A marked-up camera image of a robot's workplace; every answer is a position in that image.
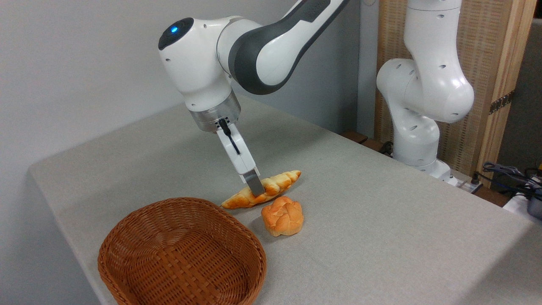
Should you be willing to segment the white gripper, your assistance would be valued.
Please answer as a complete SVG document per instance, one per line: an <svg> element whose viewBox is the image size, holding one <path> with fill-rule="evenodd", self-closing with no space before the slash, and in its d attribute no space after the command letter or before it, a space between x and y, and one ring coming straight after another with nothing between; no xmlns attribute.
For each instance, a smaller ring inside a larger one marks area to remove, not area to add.
<svg viewBox="0 0 542 305"><path fill-rule="evenodd" d="M230 158L239 176L245 178L247 186L254 197L265 193L265 188L259 179L259 171L252 158L244 138L236 127L235 123L216 124L217 135Z"/></svg>

